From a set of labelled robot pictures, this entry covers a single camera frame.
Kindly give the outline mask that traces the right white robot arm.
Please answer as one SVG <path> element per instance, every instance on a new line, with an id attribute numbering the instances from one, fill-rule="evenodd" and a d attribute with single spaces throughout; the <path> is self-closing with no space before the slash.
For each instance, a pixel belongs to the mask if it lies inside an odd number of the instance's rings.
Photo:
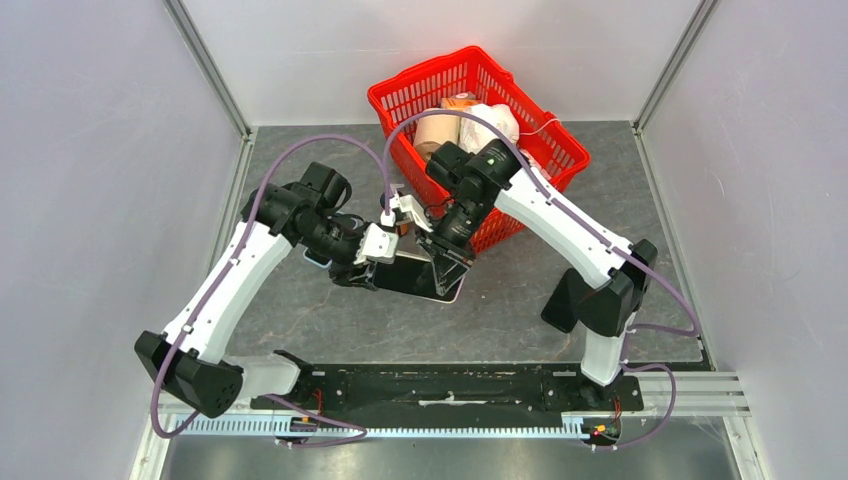
<path id="1" fill-rule="evenodd" d="M 591 409 L 612 402 L 625 329 L 642 306 L 650 285 L 644 270 L 654 265 L 657 248 L 607 232 L 498 139 L 476 154 L 446 142 L 432 154 L 426 173 L 453 200 L 431 232 L 418 236 L 432 260 L 436 291 L 446 293 L 471 267 L 471 238 L 492 210 L 517 220 L 570 265 L 542 317 L 564 333 L 577 324 L 587 330 L 579 400 Z"/>

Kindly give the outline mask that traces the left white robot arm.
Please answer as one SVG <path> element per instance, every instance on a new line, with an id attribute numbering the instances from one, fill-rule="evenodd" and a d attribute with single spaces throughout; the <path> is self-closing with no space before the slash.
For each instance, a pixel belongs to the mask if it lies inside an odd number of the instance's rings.
<path id="1" fill-rule="evenodd" d="M 393 249 L 380 224 L 349 229 L 337 218 L 349 182 L 314 162 L 301 179 L 254 191 L 234 235 L 200 290 L 160 332 L 144 331 L 134 351 L 154 382 L 199 414 L 216 418 L 245 397 L 275 393 L 290 408 L 307 405 L 310 377 L 280 354 L 226 359 L 225 349 L 246 308 L 276 266 L 303 245 L 339 267 L 365 267 Z"/>

